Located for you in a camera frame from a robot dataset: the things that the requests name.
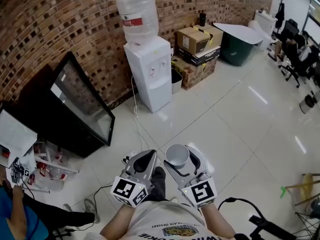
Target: white tile floor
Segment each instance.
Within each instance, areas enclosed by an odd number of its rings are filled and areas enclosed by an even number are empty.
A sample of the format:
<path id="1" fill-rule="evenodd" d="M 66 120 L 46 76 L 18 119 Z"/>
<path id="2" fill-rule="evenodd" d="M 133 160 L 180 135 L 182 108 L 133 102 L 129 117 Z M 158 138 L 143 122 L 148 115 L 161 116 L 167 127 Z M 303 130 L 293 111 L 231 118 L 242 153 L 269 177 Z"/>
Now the white tile floor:
<path id="1" fill-rule="evenodd" d="M 180 143 L 196 148 L 211 163 L 217 205 L 231 196 L 249 199 L 267 219 L 292 232 L 300 224 L 291 197 L 286 194 L 280 199 L 281 186 L 299 183 L 302 173 L 317 172 L 320 160 L 320 109 L 317 106 L 304 115 L 298 105 L 309 91 L 303 83 L 297 89 L 292 79 L 286 82 L 266 53 L 256 54 L 242 67 L 218 60 L 211 76 L 176 93 L 156 113 L 140 106 L 136 126 L 147 144 L 141 143 L 133 128 L 133 98 L 114 109 L 111 146 L 86 158 L 80 174 L 62 191 L 37 193 L 37 198 L 59 207 L 69 203 L 75 211 L 83 211 L 82 200 L 92 198 L 100 186 L 120 174 L 126 154 L 149 146 L 163 158 L 169 145 Z M 166 183 L 167 198 L 182 199 L 169 174 Z M 108 189 L 100 191 L 96 200 L 101 223 L 92 230 L 99 232 L 120 206 Z M 250 234 L 254 229 L 248 222 L 255 213 L 250 206 L 225 204 L 221 212 L 237 232 Z M 84 234 L 78 232 L 74 238 L 82 239 Z"/>

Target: person in blue shirt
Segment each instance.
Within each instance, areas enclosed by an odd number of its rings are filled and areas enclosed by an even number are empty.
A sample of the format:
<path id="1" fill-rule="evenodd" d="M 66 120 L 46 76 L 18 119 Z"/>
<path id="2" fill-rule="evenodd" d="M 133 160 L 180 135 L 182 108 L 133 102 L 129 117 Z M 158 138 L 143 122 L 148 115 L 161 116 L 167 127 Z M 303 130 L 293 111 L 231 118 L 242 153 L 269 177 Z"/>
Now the person in blue shirt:
<path id="1" fill-rule="evenodd" d="M 0 239 L 56 239 L 54 230 L 66 226 L 81 227 L 95 222 L 98 216 L 92 205 L 91 212 L 69 212 L 41 203 L 24 194 L 18 185 L 12 189 L 6 177 L 0 173 Z"/>

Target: wall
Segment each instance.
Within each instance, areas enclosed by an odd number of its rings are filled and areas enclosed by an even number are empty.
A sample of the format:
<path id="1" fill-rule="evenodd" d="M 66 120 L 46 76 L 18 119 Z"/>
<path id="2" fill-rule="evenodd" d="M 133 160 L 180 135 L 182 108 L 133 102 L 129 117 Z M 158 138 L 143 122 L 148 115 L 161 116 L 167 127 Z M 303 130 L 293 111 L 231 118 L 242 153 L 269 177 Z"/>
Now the wall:
<path id="1" fill-rule="evenodd" d="M 246 25 L 272 0 L 156 0 L 159 35 L 197 22 Z M 116 106 L 131 96 L 131 71 L 115 0 L 0 0 L 0 100 L 14 102 L 45 65 L 53 69 L 72 51 L 104 101 Z"/>
<path id="2" fill-rule="evenodd" d="M 277 13 L 280 1 L 281 0 L 272 0 L 271 14 L 275 15 Z M 310 1 L 311 0 L 283 0 L 285 21 L 293 19 L 298 23 L 298 29 L 302 31 L 308 15 Z M 285 21 L 282 24 L 281 30 L 285 26 Z"/>

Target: cardboard box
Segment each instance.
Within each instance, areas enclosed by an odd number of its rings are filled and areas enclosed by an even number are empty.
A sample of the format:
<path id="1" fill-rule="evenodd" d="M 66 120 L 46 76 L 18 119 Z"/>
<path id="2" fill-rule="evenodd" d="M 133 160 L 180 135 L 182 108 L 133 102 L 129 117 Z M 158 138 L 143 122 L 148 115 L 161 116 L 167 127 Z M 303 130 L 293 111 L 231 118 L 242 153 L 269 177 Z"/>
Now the cardboard box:
<path id="1" fill-rule="evenodd" d="M 217 59 L 212 59 L 200 66 L 195 66 L 187 63 L 180 56 L 175 55 L 171 58 L 171 65 L 182 75 L 182 86 L 186 90 L 210 76 L 215 71 L 216 62 Z"/>
<path id="2" fill-rule="evenodd" d="M 223 34 L 223 31 L 208 24 L 189 26 L 177 31 L 177 45 L 196 55 L 220 46 Z"/>
<path id="3" fill-rule="evenodd" d="M 183 57 L 183 59 L 186 62 L 191 63 L 196 67 L 198 67 L 203 63 L 206 63 L 208 61 L 214 60 L 215 58 L 218 58 L 220 55 L 220 50 L 221 50 L 221 47 L 218 46 L 213 49 L 197 53 L 196 55 L 192 55 L 190 52 L 179 48 L 179 54 L 181 57 Z"/>

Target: green tape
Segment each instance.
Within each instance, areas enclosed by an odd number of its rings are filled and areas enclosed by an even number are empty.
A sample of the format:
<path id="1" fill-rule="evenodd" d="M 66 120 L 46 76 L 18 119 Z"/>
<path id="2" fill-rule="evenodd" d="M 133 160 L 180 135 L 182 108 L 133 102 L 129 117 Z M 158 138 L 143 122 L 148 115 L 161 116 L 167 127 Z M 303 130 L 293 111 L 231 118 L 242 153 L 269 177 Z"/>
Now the green tape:
<path id="1" fill-rule="evenodd" d="M 280 199 L 282 199 L 284 197 L 285 193 L 287 192 L 287 190 L 284 186 L 281 187 L 281 190 L 282 190 L 282 193 L 281 193 Z"/>

